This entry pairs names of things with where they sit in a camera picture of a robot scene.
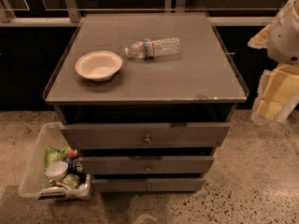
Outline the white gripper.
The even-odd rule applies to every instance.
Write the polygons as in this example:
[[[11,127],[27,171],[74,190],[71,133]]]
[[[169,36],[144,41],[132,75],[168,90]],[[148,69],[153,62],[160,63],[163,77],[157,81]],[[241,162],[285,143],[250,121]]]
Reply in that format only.
[[[266,49],[269,29],[267,24],[249,40],[248,46]],[[299,104],[299,65],[280,63],[273,71],[264,70],[257,92],[251,120],[256,124],[284,122]]]

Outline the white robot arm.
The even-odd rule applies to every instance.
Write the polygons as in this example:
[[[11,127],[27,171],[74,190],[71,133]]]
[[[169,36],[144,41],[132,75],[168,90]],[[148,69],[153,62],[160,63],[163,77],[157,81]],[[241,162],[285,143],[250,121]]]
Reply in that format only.
[[[261,75],[251,120],[259,125],[283,122],[299,103],[299,0],[289,0],[248,46],[267,49],[278,63]]]

